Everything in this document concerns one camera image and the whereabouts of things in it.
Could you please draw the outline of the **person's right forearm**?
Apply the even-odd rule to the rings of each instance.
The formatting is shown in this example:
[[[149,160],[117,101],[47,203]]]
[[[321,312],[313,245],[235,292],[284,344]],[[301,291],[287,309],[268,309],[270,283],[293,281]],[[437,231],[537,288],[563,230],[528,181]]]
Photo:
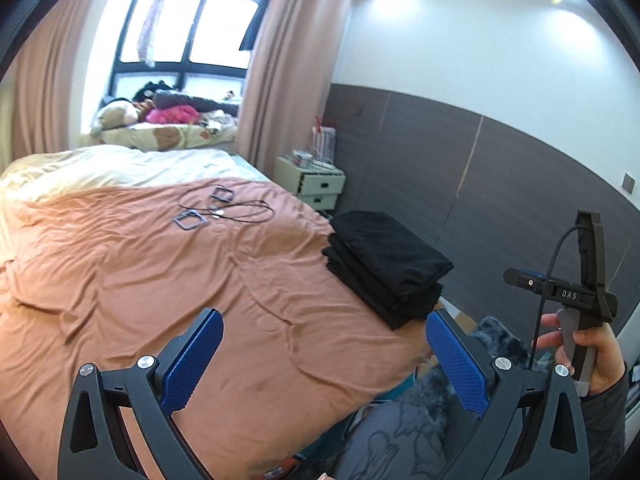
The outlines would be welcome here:
[[[625,453],[626,374],[614,385],[582,399],[591,480],[607,479]]]

